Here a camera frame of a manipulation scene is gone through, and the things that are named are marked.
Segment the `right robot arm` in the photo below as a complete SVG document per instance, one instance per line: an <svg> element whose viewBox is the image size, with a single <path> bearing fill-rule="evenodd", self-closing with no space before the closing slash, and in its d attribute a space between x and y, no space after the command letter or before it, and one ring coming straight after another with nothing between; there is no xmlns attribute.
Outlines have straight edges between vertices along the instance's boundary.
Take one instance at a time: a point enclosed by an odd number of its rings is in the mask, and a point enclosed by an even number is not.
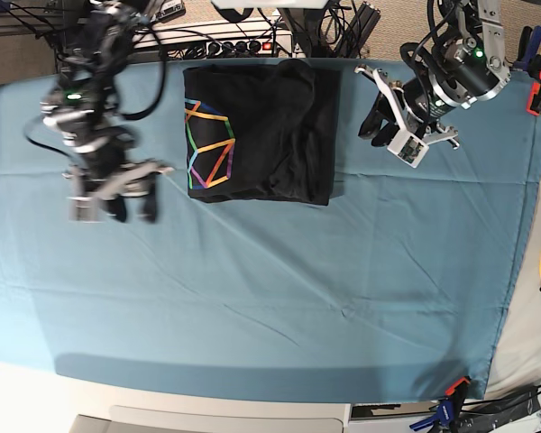
<svg viewBox="0 0 541 433"><path fill-rule="evenodd" d="M62 58L56 85L41 101L37 123L60 133L67 147L58 153L69 160L62 175L71 183L74 221L96 222L105 212L123 223L128 198L141 200L140 219L151 224L158 219L157 178L172 168L156 159L133 160L129 153L138 135L115 120L140 121L158 107L168 76L166 51L159 50L157 94L142 111L122 112L115 78L129 64L135 34L141 29L157 34L151 19L160 8L159 1L93 2L75 47Z"/></svg>

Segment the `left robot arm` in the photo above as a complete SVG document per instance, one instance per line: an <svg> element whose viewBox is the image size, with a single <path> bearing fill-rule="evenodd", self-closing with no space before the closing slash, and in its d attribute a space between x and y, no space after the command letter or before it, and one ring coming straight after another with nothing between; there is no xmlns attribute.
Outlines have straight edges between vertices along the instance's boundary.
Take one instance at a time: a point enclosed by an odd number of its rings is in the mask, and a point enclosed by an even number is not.
<svg viewBox="0 0 541 433"><path fill-rule="evenodd" d="M392 80L386 71L367 65L354 70L378 89L359 137L412 168L433 144L459 148L459 133L443 124L444 116L493 99L511 78L500 2L429 1L426 18L427 35L399 49L414 74L411 80Z"/></svg>

